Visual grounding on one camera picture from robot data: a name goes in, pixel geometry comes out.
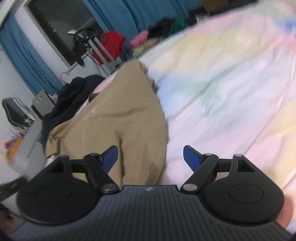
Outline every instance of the bed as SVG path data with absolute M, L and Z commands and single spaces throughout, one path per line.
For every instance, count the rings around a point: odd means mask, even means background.
M 187 28 L 140 58 L 168 124 L 157 184 L 180 187 L 191 176 L 185 145 L 221 158 L 241 153 L 296 207 L 295 15 L 296 3 L 262 1 Z

